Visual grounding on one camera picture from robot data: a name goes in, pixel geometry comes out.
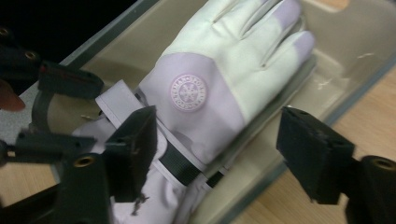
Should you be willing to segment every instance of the glove finger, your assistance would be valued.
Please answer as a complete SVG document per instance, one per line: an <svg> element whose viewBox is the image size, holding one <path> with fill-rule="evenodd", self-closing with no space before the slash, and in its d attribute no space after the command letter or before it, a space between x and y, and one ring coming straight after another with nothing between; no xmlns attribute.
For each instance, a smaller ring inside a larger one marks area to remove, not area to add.
<svg viewBox="0 0 396 224"><path fill-rule="evenodd" d="M215 26L227 29L241 38L250 27L280 0L243 0L216 21Z"/></svg>
<svg viewBox="0 0 396 224"><path fill-rule="evenodd" d="M264 63L264 68L269 70L282 71L285 67L290 75L297 71L311 55L312 49L315 46L315 38L309 31L297 32L290 35L279 48L275 54Z"/></svg>
<svg viewBox="0 0 396 224"><path fill-rule="evenodd" d="M315 39L304 31L289 36L267 64L235 87L251 118L267 106L289 82L300 65L310 56Z"/></svg>
<svg viewBox="0 0 396 224"><path fill-rule="evenodd" d="M301 6L297 0L280 2L244 34L246 49L261 52L264 60L269 58L299 20L300 13Z"/></svg>
<svg viewBox="0 0 396 224"><path fill-rule="evenodd" d="M209 0L207 3L198 10L194 18L201 20L204 18L206 21L216 21L224 13L230 10L238 0Z"/></svg>

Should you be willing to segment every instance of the wooden surface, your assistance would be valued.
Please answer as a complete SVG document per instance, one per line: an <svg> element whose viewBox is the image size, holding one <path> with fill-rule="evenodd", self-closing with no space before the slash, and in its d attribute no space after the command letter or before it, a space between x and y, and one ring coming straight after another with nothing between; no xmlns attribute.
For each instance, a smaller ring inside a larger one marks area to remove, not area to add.
<svg viewBox="0 0 396 224"><path fill-rule="evenodd" d="M354 157L377 155L396 161L396 68L378 82L333 128L353 142ZM339 205L311 203L289 171L233 224L346 223L346 198Z"/></svg>

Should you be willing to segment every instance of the glove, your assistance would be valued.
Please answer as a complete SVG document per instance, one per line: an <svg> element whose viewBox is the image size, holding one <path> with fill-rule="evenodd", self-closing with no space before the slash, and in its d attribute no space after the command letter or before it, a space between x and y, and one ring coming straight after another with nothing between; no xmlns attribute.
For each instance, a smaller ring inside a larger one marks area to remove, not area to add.
<svg viewBox="0 0 396 224"><path fill-rule="evenodd" d="M181 155L203 171L309 57L309 32L284 39L298 20L299 3L276 2L209 0L165 50L137 90L142 102L157 106L169 143L157 158L168 158L173 148L170 158ZM120 223L174 220L191 178L183 183L165 163L152 163L143 187L148 199L137 216L130 203L114 205Z"/></svg>

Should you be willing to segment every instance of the light purple fabric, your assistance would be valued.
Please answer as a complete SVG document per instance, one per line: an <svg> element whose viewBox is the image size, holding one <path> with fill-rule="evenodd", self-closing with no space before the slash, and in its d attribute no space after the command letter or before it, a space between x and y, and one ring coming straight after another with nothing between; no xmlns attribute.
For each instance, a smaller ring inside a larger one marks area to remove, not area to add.
<svg viewBox="0 0 396 224"><path fill-rule="evenodd" d="M205 101L193 110L175 105L172 88L181 76L201 79ZM193 53L162 56L140 83L149 105L156 105L165 127L204 164L210 163L246 123L225 80L210 58Z"/></svg>
<svg viewBox="0 0 396 224"><path fill-rule="evenodd" d="M311 56L311 51L307 49L312 49L314 45L315 38L310 32L304 32L303 35L294 42L294 47L297 50L300 63L305 62Z"/></svg>
<svg viewBox="0 0 396 224"><path fill-rule="evenodd" d="M284 0L274 11L283 29L292 26L301 15L301 6L295 0Z"/></svg>

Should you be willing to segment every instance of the black mechanical arm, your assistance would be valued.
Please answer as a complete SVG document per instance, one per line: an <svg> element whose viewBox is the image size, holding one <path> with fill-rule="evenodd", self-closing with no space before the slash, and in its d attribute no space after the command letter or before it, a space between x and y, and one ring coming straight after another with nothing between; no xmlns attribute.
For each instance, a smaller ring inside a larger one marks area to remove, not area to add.
<svg viewBox="0 0 396 224"><path fill-rule="evenodd" d="M350 224L396 223L396 162L377 156L352 158L354 145L308 113L282 109L277 149L312 201L348 198Z"/></svg>

